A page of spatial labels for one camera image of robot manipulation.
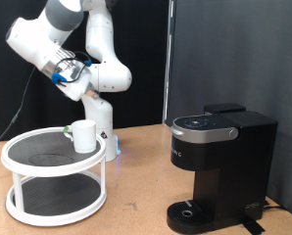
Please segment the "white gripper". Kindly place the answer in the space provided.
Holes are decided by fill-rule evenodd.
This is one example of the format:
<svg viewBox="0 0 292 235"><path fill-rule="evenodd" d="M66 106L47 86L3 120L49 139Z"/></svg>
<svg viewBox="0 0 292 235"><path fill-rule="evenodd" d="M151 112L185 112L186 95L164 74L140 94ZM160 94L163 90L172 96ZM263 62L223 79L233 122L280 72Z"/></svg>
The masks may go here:
<svg viewBox="0 0 292 235"><path fill-rule="evenodd" d="M79 61L59 63L55 72L56 86L70 99L78 101L85 93L86 96L97 100L99 92L88 89L91 72L86 65Z"/></svg>

